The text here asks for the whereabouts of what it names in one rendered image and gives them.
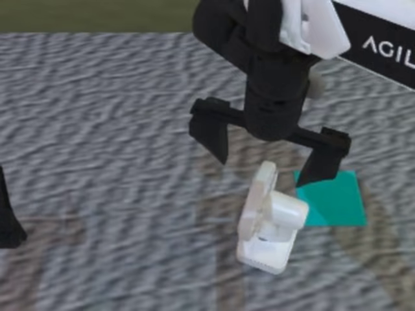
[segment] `gray tabletop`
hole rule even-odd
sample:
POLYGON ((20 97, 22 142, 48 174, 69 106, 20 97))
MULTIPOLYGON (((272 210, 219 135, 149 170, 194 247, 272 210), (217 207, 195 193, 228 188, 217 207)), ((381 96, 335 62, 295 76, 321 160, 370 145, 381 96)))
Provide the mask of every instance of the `gray tabletop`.
POLYGON ((0 162, 30 235, 0 251, 0 310, 413 310, 415 96, 317 69, 301 124, 351 134, 369 225, 304 229, 275 277, 236 261, 237 217, 262 161, 292 194, 308 150, 230 128, 221 167, 187 134, 196 97, 241 107, 238 70, 190 34, 0 35, 0 162))

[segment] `teal square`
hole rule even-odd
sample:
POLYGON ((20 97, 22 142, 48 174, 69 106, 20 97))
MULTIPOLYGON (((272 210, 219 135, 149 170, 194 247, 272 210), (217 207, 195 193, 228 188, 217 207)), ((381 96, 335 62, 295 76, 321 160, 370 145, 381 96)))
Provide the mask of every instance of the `teal square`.
MULTIPOLYGON (((294 172, 297 182, 299 171, 294 172)), ((366 213, 356 173, 343 171, 333 180, 296 188, 297 197, 309 204, 305 225, 364 226, 366 213)))

